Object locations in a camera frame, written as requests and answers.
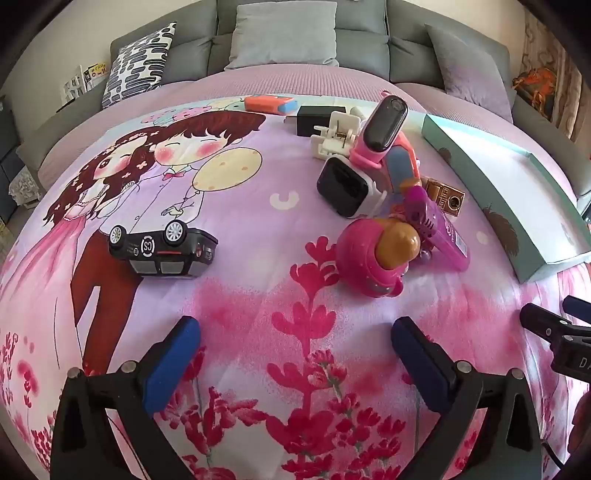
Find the white smartwatch black screen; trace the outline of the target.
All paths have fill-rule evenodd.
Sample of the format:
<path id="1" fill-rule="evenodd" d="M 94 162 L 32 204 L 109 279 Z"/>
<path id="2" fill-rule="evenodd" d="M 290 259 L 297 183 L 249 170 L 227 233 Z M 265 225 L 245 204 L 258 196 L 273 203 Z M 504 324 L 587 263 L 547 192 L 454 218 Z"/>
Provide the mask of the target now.
<path id="1" fill-rule="evenodd" d="M 339 216 L 348 219 L 377 216 L 387 197 L 372 177 L 339 155 L 325 161 L 317 190 Z"/>

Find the grey lilac pillow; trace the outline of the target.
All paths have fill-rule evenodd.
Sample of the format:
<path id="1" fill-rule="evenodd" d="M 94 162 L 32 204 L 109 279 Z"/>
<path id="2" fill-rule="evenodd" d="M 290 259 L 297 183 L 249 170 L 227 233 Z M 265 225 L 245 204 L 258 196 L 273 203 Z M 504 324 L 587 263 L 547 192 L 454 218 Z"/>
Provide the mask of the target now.
<path id="1" fill-rule="evenodd" d="M 480 106 L 512 123 L 507 88 L 494 59 L 457 36 L 426 26 L 448 95 Z"/>

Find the small orange blue toy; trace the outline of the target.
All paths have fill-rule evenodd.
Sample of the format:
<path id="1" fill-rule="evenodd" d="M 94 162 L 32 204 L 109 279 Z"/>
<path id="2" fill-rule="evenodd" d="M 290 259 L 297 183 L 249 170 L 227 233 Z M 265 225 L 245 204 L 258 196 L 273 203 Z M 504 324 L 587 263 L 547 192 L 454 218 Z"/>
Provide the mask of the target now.
<path id="1" fill-rule="evenodd" d="M 297 100 L 276 95 L 253 95 L 245 97 L 245 110 L 256 113 L 288 115 L 297 111 Z"/>

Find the large orange blue toy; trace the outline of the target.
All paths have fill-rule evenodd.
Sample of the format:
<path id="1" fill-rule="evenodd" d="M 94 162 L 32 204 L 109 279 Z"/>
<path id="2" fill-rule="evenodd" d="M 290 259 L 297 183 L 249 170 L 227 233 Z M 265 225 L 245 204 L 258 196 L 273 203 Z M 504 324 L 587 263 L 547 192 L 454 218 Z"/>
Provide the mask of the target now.
<path id="1" fill-rule="evenodd" d="M 399 133 L 385 157 L 385 166 L 393 193 L 401 192 L 400 186 L 404 181 L 421 177 L 419 165 L 414 147 L 403 132 Z"/>

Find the pink smartwatch black screen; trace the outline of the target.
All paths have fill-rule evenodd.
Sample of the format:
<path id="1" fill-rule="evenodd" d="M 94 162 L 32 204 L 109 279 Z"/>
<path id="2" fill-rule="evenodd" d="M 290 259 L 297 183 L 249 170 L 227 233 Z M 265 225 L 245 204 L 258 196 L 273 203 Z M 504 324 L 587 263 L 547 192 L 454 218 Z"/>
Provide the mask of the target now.
<path id="1" fill-rule="evenodd" d="M 396 95 L 382 99 L 356 137 L 349 161 L 360 168 L 379 169 L 408 116 L 408 105 Z"/>

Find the pink brown puppy toy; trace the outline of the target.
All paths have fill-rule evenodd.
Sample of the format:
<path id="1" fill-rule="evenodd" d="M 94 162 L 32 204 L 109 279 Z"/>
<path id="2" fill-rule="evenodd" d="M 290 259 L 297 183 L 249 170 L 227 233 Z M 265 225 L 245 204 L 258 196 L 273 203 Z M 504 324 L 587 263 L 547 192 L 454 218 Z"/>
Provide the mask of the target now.
<path id="1" fill-rule="evenodd" d="M 335 244 L 335 266 L 349 289 L 370 298 L 397 297 L 410 263 L 429 259 L 434 245 L 408 222 L 360 218 L 346 226 Z"/>

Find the grey sofa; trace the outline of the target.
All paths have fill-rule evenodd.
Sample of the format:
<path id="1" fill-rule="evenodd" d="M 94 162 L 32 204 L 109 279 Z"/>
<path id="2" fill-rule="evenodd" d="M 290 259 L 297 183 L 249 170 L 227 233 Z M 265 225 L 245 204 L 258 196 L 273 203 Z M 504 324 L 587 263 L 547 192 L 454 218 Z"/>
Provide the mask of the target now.
<path id="1" fill-rule="evenodd" d="M 159 65 L 163 84 L 190 83 L 192 99 L 240 92 L 301 92 L 334 95 L 349 92 L 374 98 L 394 87 L 413 109 L 465 123 L 503 137 L 533 153 L 546 152 L 566 175 L 576 196 L 590 188 L 590 163 L 579 149 L 514 91 L 507 92 L 508 117 L 448 93 L 431 29 L 452 34 L 480 57 L 490 57 L 488 76 L 510 78 L 509 52 L 501 43 L 434 11 L 406 1 L 341 1 L 334 15 L 318 16 L 315 6 L 304 19 L 280 15 L 276 35 L 252 31 L 245 53 L 252 61 L 240 75 L 235 42 L 245 38 L 240 1 L 199 1 L 170 12 L 115 39 L 117 55 L 125 46 L 169 24 L 175 34 L 167 59 Z"/>

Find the dark grey cabinet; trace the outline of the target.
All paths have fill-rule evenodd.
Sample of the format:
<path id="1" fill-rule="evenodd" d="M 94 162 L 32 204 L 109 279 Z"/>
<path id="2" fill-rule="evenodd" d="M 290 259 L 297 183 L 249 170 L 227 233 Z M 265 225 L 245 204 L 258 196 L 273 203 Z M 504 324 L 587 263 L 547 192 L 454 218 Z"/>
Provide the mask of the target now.
<path id="1" fill-rule="evenodd" d="M 9 102 L 5 96 L 1 97 L 1 193 L 0 208 L 1 220 L 7 224 L 17 209 L 17 204 L 9 193 L 10 182 L 23 168 L 24 164 L 16 153 L 20 145 L 20 138 L 16 129 L 14 116 Z"/>

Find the magazines behind sofa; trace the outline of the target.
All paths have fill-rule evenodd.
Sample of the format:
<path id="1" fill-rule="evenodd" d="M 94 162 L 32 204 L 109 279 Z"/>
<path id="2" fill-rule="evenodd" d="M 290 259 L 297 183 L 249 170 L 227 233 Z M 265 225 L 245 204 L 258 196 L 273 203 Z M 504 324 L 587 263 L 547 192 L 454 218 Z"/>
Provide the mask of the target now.
<path id="1" fill-rule="evenodd" d="M 106 79 L 107 74 L 106 63 L 95 63 L 86 68 L 78 65 L 71 77 L 62 84 L 60 93 L 62 104 L 65 105 L 92 90 Z"/>

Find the teal shallow box tray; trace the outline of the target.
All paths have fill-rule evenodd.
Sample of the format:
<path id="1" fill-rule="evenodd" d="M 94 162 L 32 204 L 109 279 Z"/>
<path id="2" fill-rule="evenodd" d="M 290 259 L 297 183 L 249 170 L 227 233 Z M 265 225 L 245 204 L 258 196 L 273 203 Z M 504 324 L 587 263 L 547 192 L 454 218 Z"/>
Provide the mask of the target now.
<path id="1" fill-rule="evenodd" d="M 590 261 L 585 221 L 533 153 L 435 115 L 424 117 L 422 136 L 479 205 L 521 283 Z"/>

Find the black white patterned pillow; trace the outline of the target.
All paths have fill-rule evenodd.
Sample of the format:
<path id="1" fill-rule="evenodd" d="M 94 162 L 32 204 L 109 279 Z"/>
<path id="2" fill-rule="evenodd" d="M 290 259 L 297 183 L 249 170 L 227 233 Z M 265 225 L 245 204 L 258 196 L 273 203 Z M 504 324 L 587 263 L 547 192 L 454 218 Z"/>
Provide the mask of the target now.
<path id="1" fill-rule="evenodd" d="M 160 85 L 175 30 L 171 22 L 119 49 L 103 92 L 103 109 Z"/>

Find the orange bag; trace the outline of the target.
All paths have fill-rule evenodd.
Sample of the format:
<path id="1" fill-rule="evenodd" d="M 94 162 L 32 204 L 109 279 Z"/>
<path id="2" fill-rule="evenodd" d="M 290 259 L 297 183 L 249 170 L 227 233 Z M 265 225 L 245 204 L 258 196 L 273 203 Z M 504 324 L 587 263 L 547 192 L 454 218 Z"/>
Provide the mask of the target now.
<path id="1" fill-rule="evenodd" d="M 534 68 L 513 79 L 513 89 L 547 120 L 552 119 L 556 74 L 547 67 Z"/>

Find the beige patterned curtain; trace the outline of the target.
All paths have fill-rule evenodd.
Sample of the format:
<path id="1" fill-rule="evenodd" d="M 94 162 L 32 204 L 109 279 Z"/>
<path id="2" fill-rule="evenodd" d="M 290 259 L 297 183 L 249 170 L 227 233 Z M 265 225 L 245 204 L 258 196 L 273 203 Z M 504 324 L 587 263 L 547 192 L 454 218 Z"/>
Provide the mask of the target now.
<path id="1" fill-rule="evenodd" d="M 520 74 L 540 67 L 549 68 L 557 76 L 554 108 L 549 121 L 576 143 L 590 112 L 590 88 L 556 36 L 527 12 Z"/>

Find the black power adapter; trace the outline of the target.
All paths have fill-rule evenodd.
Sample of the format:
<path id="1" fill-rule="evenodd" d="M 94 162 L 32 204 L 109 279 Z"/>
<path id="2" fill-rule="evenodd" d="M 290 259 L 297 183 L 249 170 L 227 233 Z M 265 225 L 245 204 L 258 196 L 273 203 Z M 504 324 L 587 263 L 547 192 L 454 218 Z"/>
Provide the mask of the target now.
<path id="1" fill-rule="evenodd" d="M 287 115 L 283 123 L 294 127 L 295 134 L 301 137 L 311 137 L 318 133 L 315 127 L 328 127 L 332 112 L 346 113 L 344 106 L 303 105 L 297 112 Z"/>

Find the pink sofa cover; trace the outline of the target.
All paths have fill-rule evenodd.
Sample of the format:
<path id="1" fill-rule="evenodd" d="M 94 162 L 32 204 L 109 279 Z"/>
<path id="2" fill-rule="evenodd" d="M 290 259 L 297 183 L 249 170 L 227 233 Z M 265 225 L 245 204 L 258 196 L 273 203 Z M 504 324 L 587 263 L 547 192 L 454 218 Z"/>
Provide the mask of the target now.
<path id="1" fill-rule="evenodd" d="M 434 113 L 486 132 L 510 138 L 513 125 L 502 117 L 470 102 L 420 84 L 394 85 L 369 73 L 320 65 L 263 65 L 224 71 L 198 81 L 167 84 L 135 95 L 105 110 L 91 95 L 78 99 L 37 129 L 21 147 L 26 161 L 30 147 L 45 155 L 37 178 L 49 189 L 59 176 L 104 133 L 131 119 L 177 105 L 222 97 L 252 94 L 335 96 L 379 101 L 384 92 L 405 99 L 419 112 Z"/>

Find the gold patterned lighter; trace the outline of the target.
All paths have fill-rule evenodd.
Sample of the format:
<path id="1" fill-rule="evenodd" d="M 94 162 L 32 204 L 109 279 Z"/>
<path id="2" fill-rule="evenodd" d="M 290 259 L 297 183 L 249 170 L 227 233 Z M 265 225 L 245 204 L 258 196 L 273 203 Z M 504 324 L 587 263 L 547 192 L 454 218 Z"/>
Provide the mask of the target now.
<path id="1" fill-rule="evenodd" d="M 429 198 L 446 214 L 459 216 L 466 197 L 464 191 L 431 177 L 423 177 L 422 185 Z"/>

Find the white power adapter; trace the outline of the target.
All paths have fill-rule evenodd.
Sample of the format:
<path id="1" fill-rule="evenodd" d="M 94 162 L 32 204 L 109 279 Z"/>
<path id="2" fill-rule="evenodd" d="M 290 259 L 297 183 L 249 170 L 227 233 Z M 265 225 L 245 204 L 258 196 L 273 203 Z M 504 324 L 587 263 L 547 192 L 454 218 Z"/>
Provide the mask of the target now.
<path id="1" fill-rule="evenodd" d="M 363 113 L 363 111 L 359 107 L 356 107 L 356 106 L 349 109 L 349 115 L 353 115 L 355 117 L 358 117 L 362 121 L 367 120 L 367 116 L 365 115 L 365 113 Z"/>

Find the light grey square pillow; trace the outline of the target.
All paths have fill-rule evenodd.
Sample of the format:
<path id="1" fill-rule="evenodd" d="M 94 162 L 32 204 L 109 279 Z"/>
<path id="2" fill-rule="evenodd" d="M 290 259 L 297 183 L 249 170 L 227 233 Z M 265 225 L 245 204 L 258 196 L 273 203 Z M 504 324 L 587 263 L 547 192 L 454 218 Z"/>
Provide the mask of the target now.
<path id="1" fill-rule="evenodd" d="M 337 7 L 330 1 L 239 5 L 226 68 L 270 64 L 337 66 Z"/>

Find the cream plastic hair clip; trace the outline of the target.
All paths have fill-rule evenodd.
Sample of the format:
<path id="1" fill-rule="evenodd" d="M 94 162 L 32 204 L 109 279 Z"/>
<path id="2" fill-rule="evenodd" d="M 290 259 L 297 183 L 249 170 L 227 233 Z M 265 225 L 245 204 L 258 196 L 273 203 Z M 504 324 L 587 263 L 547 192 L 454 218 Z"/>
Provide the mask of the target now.
<path id="1" fill-rule="evenodd" d="M 311 155 L 319 160 L 332 156 L 349 157 L 361 131 L 362 119 L 349 113 L 334 111 L 329 118 L 329 126 L 315 126 L 317 135 L 311 136 Z"/>

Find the purple lighter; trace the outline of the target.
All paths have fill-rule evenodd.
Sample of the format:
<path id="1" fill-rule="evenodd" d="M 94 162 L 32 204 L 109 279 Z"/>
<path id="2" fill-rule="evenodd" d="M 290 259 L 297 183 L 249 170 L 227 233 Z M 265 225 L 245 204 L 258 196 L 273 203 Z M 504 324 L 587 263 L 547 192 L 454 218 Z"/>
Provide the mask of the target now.
<path id="1" fill-rule="evenodd" d="M 456 270 L 466 271 L 470 265 L 466 242 L 420 184 L 404 188 L 403 206 L 407 221 L 421 238 L 437 248 Z"/>

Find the black toy car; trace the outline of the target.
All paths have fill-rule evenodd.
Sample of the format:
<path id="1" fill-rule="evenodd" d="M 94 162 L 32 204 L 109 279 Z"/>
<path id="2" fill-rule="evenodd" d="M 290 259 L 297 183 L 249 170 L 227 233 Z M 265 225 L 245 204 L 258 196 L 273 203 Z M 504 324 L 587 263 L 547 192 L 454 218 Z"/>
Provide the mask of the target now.
<path id="1" fill-rule="evenodd" d="M 140 276 L 193 277 L 211 266 L 218 240 L 204 230 L 180 220 L 163 229 L 128 233 L 115 225 L 108 235 L 109 252 L 126 261 Z"/>

